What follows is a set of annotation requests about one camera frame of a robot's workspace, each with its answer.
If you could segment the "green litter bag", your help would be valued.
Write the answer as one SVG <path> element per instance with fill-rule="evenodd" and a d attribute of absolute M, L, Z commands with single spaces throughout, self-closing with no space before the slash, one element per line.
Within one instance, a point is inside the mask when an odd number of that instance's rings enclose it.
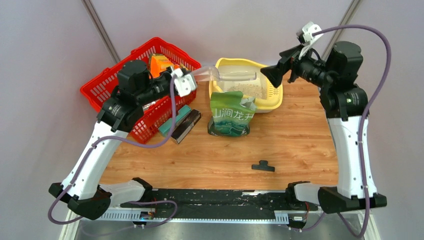
<path fill-rule="evenodd" d="M 257 110 L 255 101 L 255 97 L 244 98 L 241 91 L 213 92 L 208 134 L 221 137 L 249 135 L 250 122 Z"/>

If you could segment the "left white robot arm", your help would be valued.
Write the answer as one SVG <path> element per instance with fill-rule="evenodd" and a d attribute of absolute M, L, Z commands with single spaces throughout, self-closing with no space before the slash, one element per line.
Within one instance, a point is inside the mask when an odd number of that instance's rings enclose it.
<path fill-rule="evenodd" d="M 142 60 L 131 60 L 117 72 L 118 84 L 97 115 L 93 132 L 84 151 L 68 176 L 51 184 L 53 204 L 67 204 L 78 219 L 96 220 L 110 207 L 135 202 L 148 207 L 153 201 L 152 187 L 135 177 L 128 182 L 100 184 L 112 156 L 144 115 L 144 106 L 169 96 L 175 115 L 176 96 L 184 97 L 197 88 L 189 70 L 166 68 L 153 77 Z"/>

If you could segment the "red plastic basket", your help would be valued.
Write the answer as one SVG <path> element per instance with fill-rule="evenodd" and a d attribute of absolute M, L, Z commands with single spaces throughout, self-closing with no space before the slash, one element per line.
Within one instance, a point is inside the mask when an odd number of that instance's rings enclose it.
<path fill-rule="evenodd" d="M 177 68 L 182 67 L 187 72 L 201 67 L 177 46 L 153 37 L 80 88 L 89 104 L 104 114 L 103 118 L 112 129 L 129 132 L 141 144 L 147 143 L 172 116 L 170 96 L 146 97 L 149 80 L 153 79 L 148 69 L 151 54 L 163 54 Z"/>

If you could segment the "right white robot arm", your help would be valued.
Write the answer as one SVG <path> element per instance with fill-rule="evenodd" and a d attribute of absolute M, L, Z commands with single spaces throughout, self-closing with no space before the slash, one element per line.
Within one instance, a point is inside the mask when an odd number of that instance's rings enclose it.
<path fill-rule="evenodd" d="M 299 209 L 305 202 L 321 207 L 326 214 L 342 213 L 387 205 L 387 198 L 374 184 L 368 154 L 366 105 L 368 96 L 355 80 L 363 62 L 361 48 L 352 42 L 336 42 L 327 60 L 314 59 L 314 49 L 301 55 L 298 45 L 281 52 L 275 65 L 260 72 L 274 86 L 298 78 L 319 88 L 320 103 L 335 146 L 338 162 L 337 185 L 320 185 L 308 181 L 288 184 L 286 205 Z"/>

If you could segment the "aluminium frame rail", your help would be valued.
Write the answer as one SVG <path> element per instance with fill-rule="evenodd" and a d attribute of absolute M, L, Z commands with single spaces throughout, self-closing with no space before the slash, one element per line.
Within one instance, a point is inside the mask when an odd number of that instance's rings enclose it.
<path fill-rule="evenodd" d="M 384 195 L 369 199 L 347 198 L 335 187 L 322 187 L 318 202 L 298 200 L 295 185 L 284 191 L 154 189 L 135 202 L 112 204 L 109 191 L 100 190 L 92 200 L 67 198 L 71 210 L 88 220 L 130 221 L 136 226 L 159 225 L 169 221 L 183 223 L 263 223 L 283 224 L 289 229 L 306 230 L 308 214 L 322 210 L 323 215 L 385 207 Z"/>

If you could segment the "clear plastic scoop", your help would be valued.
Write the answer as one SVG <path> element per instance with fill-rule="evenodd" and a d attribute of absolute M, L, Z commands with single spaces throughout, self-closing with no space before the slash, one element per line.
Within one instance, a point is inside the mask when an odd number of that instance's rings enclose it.
<path fill-rule="evenodd" d="M 190 74 L 197 82 L 243 82 L 253 81 L 257 78 L 256 71 L 223 72 L 212 65 L 203 66 Z"/>

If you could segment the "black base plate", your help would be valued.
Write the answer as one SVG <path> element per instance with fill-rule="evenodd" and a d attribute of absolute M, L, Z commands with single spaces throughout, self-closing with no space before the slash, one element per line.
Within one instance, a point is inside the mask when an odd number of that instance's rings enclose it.
<path fill-rule="evenodd" d="M 283 190 L 170 189 L 150 191 L 143 202 L 154 216 L 175 219 L 271 220 L 276 211 L 317 211 L 313 203 L 290 201 Z"/>

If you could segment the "orange sponge stack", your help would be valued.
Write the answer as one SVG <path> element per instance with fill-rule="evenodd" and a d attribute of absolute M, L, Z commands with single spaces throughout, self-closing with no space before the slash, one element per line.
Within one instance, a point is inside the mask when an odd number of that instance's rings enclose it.
<path fill-rule="evenodd" d="M 147 67 L 151 77 L 157 78 L 160 76 L 160 73 L 166 71 L 168 67 L 176 69 L 177 65 L 172 63 L 164 54 L 152 53 L 149 56 Z"/>

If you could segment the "black bag clip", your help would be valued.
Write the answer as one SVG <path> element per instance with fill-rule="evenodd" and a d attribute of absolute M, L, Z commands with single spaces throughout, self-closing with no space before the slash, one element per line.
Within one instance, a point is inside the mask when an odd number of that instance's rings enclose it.
<path fill-rule="evenodd" d="M 258 171 L 275 172 L 275 167 L 270 166 L 267 160 L 260 160 L 258 164 L 252 164 L 251 169 Z"/>

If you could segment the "yellow litter box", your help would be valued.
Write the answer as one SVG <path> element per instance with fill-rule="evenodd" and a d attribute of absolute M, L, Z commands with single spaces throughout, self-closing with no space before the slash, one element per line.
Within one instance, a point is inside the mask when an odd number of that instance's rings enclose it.
<path fill-rule="evenodd" d="M 261 72 L 265 65 L 244 58 L 220 58 L 215 67 L 221 73 L 256 72 L 254 80 L 247 81 L 211 81 L 209 95 L 216 92 L 241 91 L 244 98 L 254 97 L 257 113 L 269 113 L 283 102 L 283 86 L 275 88 Z"/>

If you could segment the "dark brown box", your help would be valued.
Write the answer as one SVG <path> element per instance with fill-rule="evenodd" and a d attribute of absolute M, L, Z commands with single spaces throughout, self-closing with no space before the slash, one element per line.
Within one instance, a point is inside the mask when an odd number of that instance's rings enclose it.
<path fill-rule="evenodd" d="M 184 120 L 172 132 L 171 139 L 176 144 L 180 144 L 182 140 L 187 136 L 187 134 L 198 123 L 201 117 L 202 115 L 200 111 L 196 109 L 191 110 L 190 113 L 184 118 Z"/>

